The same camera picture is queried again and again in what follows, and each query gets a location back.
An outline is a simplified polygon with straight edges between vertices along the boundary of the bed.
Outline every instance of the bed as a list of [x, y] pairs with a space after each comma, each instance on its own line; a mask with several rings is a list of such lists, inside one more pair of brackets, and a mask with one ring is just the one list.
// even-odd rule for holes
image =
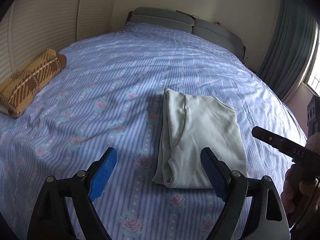
[[[281, 192], [291, 160], [254, 139], [258, 125], [301, 145], [290, 110], [229, 50], [185, 31], [127, 23], [117, 33], [73, 43], [68, 64], [17, 120], [0, 114], [0, 211], [20, 240], [45, 178], [87, 169], [108, 147], [118, 161], [97, 213], [112, 239], [205, 239], [223, 202], [212, 190], [151, 182], [162, 129], [164, 88], [215, 96], [234, 107], [248, 176]], [[78, 239], [84, 239], [67, 200]], [[234, 239], [241, 236], [247, 200]]]

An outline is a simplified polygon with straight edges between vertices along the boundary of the window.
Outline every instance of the window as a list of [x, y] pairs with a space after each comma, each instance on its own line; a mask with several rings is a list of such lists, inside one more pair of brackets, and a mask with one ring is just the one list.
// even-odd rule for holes
[[304, 80], [317, 95], [320, 95], [320, 46], [319, 46], [319, 35], [318, 32], [317, 44], [315, 47], [315, 52], [311, 58], [310, 67], [307, 71], [306, 78]]
[[316, 61], [313, 65], [308, 83], [318, 95], [320, 95], [320, 53], [317, 53]]

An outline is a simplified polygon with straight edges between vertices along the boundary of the brown plaid fabric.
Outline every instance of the brown plaid fabric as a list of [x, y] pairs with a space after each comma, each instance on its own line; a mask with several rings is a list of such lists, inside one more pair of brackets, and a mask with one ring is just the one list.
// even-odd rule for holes
[[61, 70], [57, 52], [46, 49], [0, 84], [0, 102], [13, 118], [20, 117], [35, 95]]

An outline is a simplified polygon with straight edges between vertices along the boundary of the blue gripper pad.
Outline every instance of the blue gripper pad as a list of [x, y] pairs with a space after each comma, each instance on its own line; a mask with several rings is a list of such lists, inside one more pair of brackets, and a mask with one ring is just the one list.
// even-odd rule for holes
[[231, 181], [228, 171], [224, 169], [209, 147], [201, 150], [200, 160], [215, 194], [225, 202], [228, 199], [227, 187]]
[[117, 152], [112, 149], [103, 164], [98, 168], [96, 174], [91, 179], [90, 190], [88, 198], [93, 202], [96, 198], [100, 197], [110, 175], [117, 163]]

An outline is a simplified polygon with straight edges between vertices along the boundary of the wall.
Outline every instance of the wall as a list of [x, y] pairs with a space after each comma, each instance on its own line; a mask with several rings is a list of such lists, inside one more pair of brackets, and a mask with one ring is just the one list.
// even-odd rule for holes
[[0, 82], [46, 48], [109, 30], [113, 0], [15, 0], [0, 22]]
[[308, 135], [307, 106], [312, 96], [313, 92], [304, 83], [301, 83], [287, 102], [287, 106], [306, 135]]
[[171, 8], [221, 22], [247, 48], [247, 66], [257, 70], [267, 52], [278, 14], [279, 0], [114, 0], [111, 31], [122, 30], [128, 12], [137, 7]]

